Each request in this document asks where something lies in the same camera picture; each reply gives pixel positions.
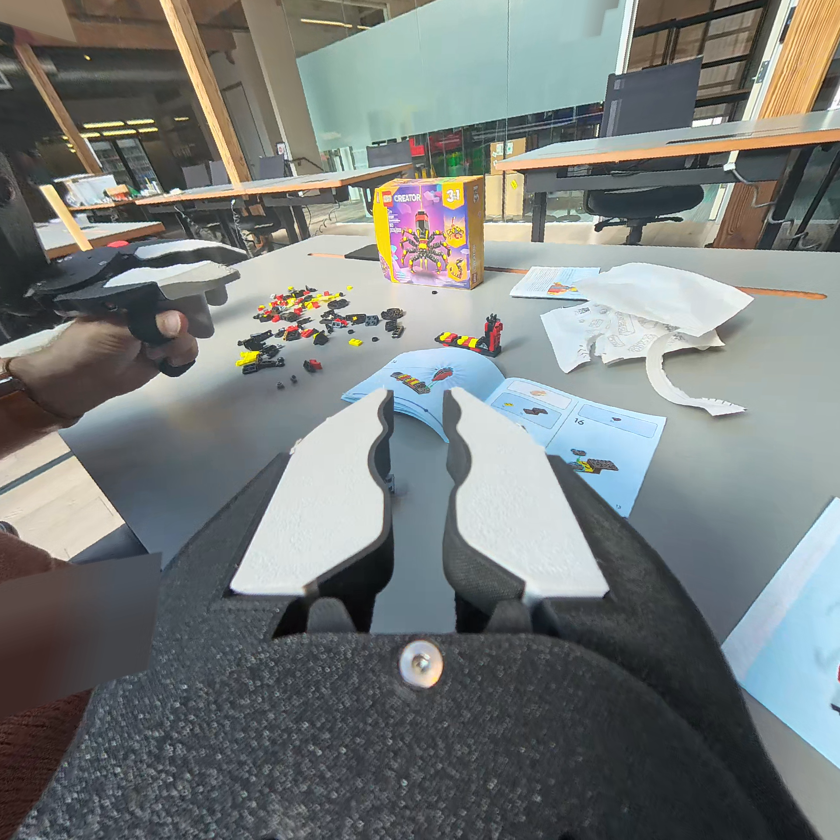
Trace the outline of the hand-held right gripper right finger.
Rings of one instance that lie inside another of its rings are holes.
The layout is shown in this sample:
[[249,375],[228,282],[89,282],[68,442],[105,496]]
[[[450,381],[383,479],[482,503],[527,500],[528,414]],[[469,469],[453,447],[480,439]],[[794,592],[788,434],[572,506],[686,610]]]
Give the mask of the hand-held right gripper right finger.
[[514,601],[601,600],[610,590],[544,447],[464,388],[444,394],[445,577],[490,616]]

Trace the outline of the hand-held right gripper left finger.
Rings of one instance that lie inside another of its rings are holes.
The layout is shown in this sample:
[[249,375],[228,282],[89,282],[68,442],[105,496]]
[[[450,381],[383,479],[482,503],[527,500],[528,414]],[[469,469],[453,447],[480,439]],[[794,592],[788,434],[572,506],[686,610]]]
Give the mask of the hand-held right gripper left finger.
[[336,602],[370,627],[394,570],[393,392],[379,387],[297,441],[228,585],[234,602],[279,606],[305,627]]

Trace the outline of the pile of small toy bricks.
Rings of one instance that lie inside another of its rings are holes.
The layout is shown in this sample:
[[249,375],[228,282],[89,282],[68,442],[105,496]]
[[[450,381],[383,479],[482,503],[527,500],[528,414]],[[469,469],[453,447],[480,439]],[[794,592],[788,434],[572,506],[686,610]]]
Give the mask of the pile of small toy bricks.
[[361,349],[405,332],[406,310],[390,306],[363,311],[345,290],[290,286],[258,304],[252,315],[256,329],[237,342],[236,367],[242,375],[291,366],[290,383],[298,370],[309,374],[323,368],[323,352],[332,347]]

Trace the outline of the person's left forearm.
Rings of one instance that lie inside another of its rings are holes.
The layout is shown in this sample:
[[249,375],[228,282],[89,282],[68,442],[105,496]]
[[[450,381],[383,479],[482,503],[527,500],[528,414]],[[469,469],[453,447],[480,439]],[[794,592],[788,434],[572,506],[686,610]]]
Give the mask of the person's left forearm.
[[74,426],[80,416],[50,411],[34,398],[28,386],[10,370],[11,359],[2,359],[1,459],[41,438]]

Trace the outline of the small desk with wooden edge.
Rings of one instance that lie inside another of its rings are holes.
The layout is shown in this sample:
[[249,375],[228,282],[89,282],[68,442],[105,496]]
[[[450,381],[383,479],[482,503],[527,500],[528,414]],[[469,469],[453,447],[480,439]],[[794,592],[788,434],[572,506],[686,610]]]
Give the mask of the small desk with wooden edge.
[[[60,220],[36,224],[35,230],[50,259],[64,258],[79,251],[76,240]],[[110,223],[84,225],[80,230],[91,246],[96,248],[112,242],[132,243],[155,237],[165,233],[165,226],[160,222]]]

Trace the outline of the grey desk with wooden edge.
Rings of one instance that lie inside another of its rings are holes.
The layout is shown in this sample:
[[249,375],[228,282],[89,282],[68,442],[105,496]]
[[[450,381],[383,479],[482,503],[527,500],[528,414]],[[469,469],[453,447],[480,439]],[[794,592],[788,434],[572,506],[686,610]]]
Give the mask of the grey desk with wooden edge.
[[830,110],[554,143],[497,170],[523,175],[525,193],[534,195],[531,239],[541,242],[551,193],[741,184],[756,187],[756,204],[770,209],[763,187],[789,183],[794,195],[811,153],[838,141],[838,111]]

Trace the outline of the pale wooden stick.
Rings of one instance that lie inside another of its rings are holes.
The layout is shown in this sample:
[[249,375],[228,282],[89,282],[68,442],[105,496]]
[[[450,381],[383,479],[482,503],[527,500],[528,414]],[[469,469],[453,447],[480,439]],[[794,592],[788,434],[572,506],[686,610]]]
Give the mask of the pale wooden stick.
[[47,203],[52,207],[53,211],[58,216],[59,220],[66,227],[67,232],[76,243],[80,251],[92,250],[92,245],[88,238],[83,234],[80,226],[75,218],[70,213],[69,208],[63,202],[55,187],[51,184],[39,185],[39,190],[42,192]]

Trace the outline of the black bulky device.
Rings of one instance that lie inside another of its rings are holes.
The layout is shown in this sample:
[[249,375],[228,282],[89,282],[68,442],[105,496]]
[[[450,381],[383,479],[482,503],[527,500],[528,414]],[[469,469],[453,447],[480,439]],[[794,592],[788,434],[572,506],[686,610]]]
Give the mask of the black bulky device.
[[1,153],[1,298],[6,306],[22,300],[46,276],[49,259],[36,233],[12,165]]

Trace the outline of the torn white paper strip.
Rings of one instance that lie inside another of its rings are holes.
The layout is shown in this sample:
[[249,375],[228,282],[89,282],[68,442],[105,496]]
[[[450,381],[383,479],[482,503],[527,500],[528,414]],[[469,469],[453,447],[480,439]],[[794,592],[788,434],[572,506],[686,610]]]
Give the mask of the torn white paper strip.
[[648,381],[654,391],[668,402],[703,410],[712,417],[745,413],[747,409],[744,406],[711,397],[688,395],[674,385],[665,373],[664,358],[667,353],[686,349],[707,350],[721,346],[722,342],[715,331],[699,337],[692,337],[679,331],[667,332],[652,342],[647,350],[645,367]]

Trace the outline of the torn printed paper bag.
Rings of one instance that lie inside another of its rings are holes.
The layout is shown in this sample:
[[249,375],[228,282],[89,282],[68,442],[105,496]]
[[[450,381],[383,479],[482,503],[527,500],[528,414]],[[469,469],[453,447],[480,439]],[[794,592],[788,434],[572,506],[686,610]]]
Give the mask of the torn printed paper bag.
[[720,348],[715,330],[700,337],[677,327],[590,302],[557,308],[541,316],[555,359],[564,373],[600,358],[604,364],[643,359],[652,345],[666,337],[665,352]]

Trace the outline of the torn white paper bag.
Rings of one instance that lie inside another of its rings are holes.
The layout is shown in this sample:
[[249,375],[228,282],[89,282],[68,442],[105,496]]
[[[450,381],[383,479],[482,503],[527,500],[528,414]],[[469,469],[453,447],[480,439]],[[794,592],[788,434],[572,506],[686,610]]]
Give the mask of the torn white paper bag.
[[753,298],[695,272],[631,262],[573,285],[587,300],[699,337],[729,321]]

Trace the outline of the frosted glass partition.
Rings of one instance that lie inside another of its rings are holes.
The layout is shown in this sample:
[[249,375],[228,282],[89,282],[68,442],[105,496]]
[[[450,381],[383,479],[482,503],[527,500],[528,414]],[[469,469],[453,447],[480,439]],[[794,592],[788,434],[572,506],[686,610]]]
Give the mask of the frosted glass partition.
[[298,59],[320,151],[599,102],[635,2],[438,1]]

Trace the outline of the black office chair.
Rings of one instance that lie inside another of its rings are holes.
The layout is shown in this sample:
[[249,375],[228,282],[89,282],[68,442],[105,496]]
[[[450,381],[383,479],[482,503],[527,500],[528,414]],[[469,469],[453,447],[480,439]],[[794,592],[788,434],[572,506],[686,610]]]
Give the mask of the black office chair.
[[[626,74],[612,74],[606,86],[600,136],[688,128],[693,121],[702,58],[650,67]],[[595,225],[625,225],[627,245],[639,245],[644,226],[656,221],[680,221],[681,213],[697,207],[704,198],[702,185],[646,187],[624,191],[589,191],[586,210],[602,218]]]

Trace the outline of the person's rust knit sweater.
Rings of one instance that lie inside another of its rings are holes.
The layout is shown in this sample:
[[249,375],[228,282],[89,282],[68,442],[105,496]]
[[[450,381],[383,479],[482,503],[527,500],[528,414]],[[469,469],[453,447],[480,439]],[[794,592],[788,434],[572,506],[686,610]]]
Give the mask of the person's rust knit sweater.
[[[26,543],[2,522],[1,582],[73,568]],[[1,723],[1,838],[12,837],[39,801],[76,736],[91,690],[53,700]]]

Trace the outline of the wooden support post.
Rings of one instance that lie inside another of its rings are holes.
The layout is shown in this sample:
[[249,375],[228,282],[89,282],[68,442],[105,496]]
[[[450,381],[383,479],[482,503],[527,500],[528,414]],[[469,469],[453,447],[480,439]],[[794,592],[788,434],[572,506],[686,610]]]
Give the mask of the wooden support post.
[[235,186],[250,181],[249,168],[235,127],[188,2],[161,1],[161,7],[229,181]]
[[83,165],[85,171],[91,175],[103,175],[103,169],[97,156],[92,152],[88,143],[81,137],[76,124],[67,108],[41,66],[32,47],[26,43],[15,43],[14,52],[28,77],[35,85],[40,97],[55,118],[63,135]]
[[[763,82],[752,94],[745,119],[764,120],[798,116],[812,110],[839,39],[838,1],[783,2],[784,12],[794,9],[783,41],[772,44]],[[712,246],[718,249],[752,249],[759,242],[769,208],[767,203],[776,184],[759,186],[759,197],[751,187],[731,189]]]

